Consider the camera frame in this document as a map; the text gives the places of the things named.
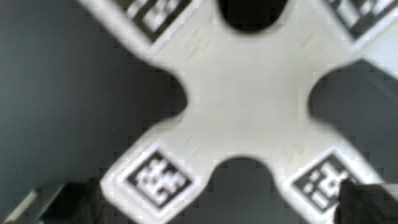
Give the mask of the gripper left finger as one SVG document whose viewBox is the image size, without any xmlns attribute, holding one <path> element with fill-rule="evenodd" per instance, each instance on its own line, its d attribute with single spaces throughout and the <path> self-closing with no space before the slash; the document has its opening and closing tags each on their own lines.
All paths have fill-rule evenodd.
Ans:
<svg viewBox="0 0 398 224">
<path fill-rule="evenodd" d="M 1 224 L 106 224 L 99 180 L 35 188 Z"/>
</svg>

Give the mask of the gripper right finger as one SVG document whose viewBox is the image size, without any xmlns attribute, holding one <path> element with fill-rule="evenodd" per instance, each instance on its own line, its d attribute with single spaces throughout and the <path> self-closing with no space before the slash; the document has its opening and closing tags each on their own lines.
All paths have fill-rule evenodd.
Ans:
<svg viewBox="0 0 398 224">
<path fill-rule="evenodd" d="M 333 224 L 398 224 L 398 184 L 342 181 Z"/>
</svg>

